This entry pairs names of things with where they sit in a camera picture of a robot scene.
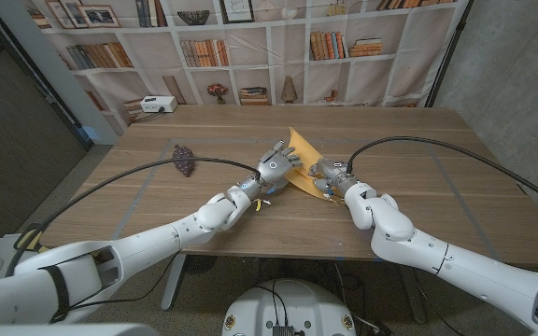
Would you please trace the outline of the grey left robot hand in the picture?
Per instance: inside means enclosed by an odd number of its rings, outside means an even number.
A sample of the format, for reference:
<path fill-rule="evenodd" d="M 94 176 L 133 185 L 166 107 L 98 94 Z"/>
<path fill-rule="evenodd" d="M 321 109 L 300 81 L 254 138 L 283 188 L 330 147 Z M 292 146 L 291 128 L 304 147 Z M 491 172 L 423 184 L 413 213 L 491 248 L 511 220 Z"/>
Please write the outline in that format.
<path fill-rule="evenodd" d="M 257 171 L 259 178 L 248 177 L 239 188 L 252 200 L 269 189 L 281 189 L 287 184 L 286 173 L 303 163 L 294 147 L 287 147 L 283 140 L 277 142 L 258 160 Z"/>

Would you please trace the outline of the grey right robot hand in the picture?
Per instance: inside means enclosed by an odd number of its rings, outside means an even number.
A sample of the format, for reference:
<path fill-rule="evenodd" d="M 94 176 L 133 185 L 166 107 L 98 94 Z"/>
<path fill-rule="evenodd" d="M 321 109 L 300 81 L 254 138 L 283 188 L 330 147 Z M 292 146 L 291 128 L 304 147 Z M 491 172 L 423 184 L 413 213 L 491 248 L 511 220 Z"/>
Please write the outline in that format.
<path fill-rule="evenodd" d="M 326 158 L 321 158 L 311 165 L 308 175 L 314 178 L 314 185 L 325 193 L 338 189 L 345 195 L 347 190 L 358 182 L 357 177 L 347 171 L 344 162 Z"/>

